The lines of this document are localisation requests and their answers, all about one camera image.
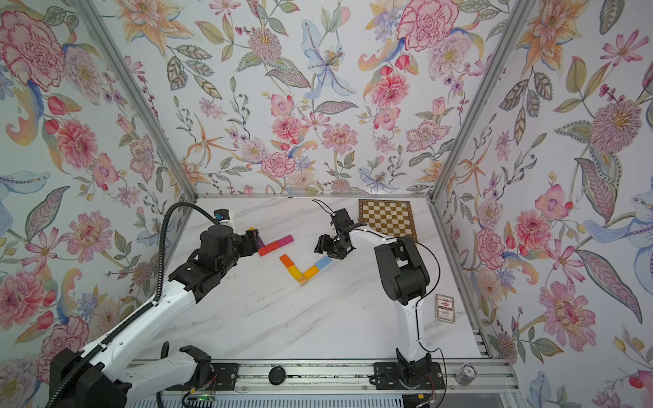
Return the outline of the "red rectangular block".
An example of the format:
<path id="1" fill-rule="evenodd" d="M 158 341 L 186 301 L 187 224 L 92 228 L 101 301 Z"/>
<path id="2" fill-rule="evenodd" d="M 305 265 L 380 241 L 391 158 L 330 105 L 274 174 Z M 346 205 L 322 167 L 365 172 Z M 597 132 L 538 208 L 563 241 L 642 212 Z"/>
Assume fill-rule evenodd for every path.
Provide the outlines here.
<path id="1" fill-rule="evenodd" d="M 280 248 L 280 245 L 277 242 L 273 242 L 270 245 L 264 246 L 258 250 L 258 255 L 263 257 L 270 252 L 273 252 Z"/>

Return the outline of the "light blue rectangular block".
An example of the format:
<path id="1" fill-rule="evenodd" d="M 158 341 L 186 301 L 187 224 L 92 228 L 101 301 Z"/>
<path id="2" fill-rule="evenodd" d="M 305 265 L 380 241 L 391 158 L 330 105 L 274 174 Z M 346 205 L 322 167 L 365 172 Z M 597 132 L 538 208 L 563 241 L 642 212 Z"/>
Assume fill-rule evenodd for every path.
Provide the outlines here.
<path id="1" fill-rule="evenodd" d="M 322 271 L 322 270 L 324 270 L 325 268 L 327 268 L 327 267 L 330 265 L 331 261 L 332 261 L 331 258 L 329 258 L 328 256 L 325 256 L 325 257 L 321 258 L 319 261 L 317 261 L 317 262 L 314 264 L 314 266 L 315 266 L 319 271 Z"/>

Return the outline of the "magenta rectangular block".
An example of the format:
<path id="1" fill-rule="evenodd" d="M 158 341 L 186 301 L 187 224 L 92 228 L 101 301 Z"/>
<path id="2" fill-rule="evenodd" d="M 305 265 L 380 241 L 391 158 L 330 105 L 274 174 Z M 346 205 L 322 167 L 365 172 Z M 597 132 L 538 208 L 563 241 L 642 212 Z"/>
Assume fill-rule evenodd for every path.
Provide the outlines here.
<path id="1" fill-rule="evenodd" d="M 294 238 L 291 235 L 284 236 L 283 238 L 279 239 L 277 243 L 283 247 L 286 246 L 294 241 Z"/>

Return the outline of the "yellow-orange rectangular block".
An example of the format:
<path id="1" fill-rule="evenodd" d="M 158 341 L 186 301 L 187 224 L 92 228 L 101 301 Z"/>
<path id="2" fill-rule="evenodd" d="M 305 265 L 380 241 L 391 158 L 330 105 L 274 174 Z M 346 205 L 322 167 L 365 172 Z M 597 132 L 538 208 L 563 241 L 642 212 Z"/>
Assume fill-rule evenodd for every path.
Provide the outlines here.
<path id="1" fill-rule="evenodd" d="M 306 280 L 310 280 L 312 277 L 319 273 L 319 269 L 316 266 L 312 266 L 309 270 L 304 272 L 303 276 Z"/>

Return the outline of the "orange rectangular block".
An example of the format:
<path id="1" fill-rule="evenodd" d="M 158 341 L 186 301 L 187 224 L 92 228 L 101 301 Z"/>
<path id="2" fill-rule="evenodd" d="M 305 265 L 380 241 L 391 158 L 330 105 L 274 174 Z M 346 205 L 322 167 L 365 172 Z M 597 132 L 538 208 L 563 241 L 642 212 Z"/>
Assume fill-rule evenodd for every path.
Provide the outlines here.
<path id="1" fill-rule="evenodd" d="M 280 256 L 280 260 L 287 269 L 294 267 L 294 262 L 286 254 Z"/>

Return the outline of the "yellow rectangular block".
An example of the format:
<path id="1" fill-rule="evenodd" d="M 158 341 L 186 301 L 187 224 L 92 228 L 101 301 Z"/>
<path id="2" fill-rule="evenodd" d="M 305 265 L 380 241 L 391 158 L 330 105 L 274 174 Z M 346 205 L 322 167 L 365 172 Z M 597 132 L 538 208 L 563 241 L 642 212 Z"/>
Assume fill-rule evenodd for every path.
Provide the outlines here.
<path id="1" fill-rule="evenodd" d="M 287 270 L 297 282 L 302 282 L 302 280 L 304 280 L 302 272 L 295 265 L 291 265 Z"/>

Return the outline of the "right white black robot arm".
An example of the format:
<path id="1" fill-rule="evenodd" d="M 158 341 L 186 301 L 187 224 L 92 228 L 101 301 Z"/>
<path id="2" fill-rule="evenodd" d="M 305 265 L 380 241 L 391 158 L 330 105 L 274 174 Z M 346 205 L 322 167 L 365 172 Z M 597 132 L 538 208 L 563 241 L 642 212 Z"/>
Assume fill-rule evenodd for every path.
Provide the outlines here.
<path id="1" fill-rule="evenodd" d="M 384 293 L 396 307 L 396 358 L 373 363 L 370 384 L 387 391 L 446 390 L 446 369 L 433 359 L 433 354 L 442 350 L 430 351 L 422 343 L 422 302 L 429 294 L 430 274 L 418 249 L 420 244 L 409 236 L 392 237 L 356 223 L 344 208 L 334 211 L 327 207 L 325 211 L 333 234 L 320 236 L 315 252 L 344 260 L 353 251 L 373 251 Z"/>

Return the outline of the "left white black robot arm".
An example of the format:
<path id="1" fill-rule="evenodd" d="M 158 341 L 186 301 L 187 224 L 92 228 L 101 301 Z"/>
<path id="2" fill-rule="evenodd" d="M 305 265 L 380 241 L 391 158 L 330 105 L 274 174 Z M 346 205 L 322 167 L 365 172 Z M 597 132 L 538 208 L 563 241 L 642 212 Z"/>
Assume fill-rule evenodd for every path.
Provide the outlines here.
<path id="1" fill-rule="evenodd" d="M 134 357 L 177 317 L 207 297 L 241 258 L 259 250 L 258 231 L 234 231 L 227 209 L 209 214 L 188 207 L 211 223 L 200 246 L 174 272 L 166 272 L 168 225 L 183 203 L 166 212 L 158 241 L 158 272 L 153 296 L 106 334 L 77 352 L 65 348 L 50 363 L 49 407 L 127 407 L 176 386 L 201 389 L 216 379 L 212 358 L 188 345 L 139 367 Z"/>

